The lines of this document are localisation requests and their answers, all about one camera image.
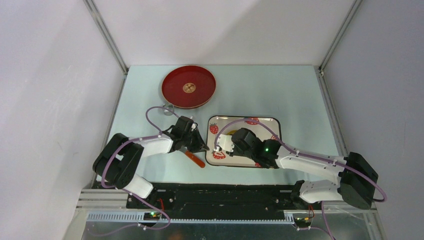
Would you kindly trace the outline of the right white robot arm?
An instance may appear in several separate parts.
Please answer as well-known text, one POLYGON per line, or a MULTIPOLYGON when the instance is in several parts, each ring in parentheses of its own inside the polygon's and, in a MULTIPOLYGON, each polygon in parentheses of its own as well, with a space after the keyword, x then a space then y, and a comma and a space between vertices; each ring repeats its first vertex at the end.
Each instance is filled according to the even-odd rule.
POLYGON ((295 183, 290 201, 297 209, 316 202, 344 201, 369 210, 375 202, 379 175, 359 153, 331 156, 295 150, 275 137, 261 140, 247 128, 220 135, 216 144, 230 156, 246 157, 262 168, 296 170, 320 177, 318 181, 295 183))

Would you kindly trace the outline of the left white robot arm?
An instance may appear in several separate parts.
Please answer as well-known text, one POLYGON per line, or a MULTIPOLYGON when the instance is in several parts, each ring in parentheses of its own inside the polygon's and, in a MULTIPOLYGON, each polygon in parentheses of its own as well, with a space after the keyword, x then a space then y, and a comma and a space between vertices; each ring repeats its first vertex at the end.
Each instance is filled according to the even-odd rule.
POLYGON ((153 208, 158 194, 151 182, 136 173, 137 167, 142 158, 175 151, 190 157, 209 151, 197 123, 189 117, 180 116, 174 125, 157 135, 130 139, 116 133, 93 162, 92 170, 101 176, 104 188, 127 191, 138 196, 145 208, 153 208))

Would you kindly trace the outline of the small clear glass cup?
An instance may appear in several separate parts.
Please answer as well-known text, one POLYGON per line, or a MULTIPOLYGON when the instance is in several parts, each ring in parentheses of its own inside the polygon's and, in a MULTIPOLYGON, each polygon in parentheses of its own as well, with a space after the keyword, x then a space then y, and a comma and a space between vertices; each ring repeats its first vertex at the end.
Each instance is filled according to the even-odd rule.
POLYGON ((162 111, 165 116, 172 116, 175 113, 174 105, 171 103, 165 103, 162 106, 162 111))

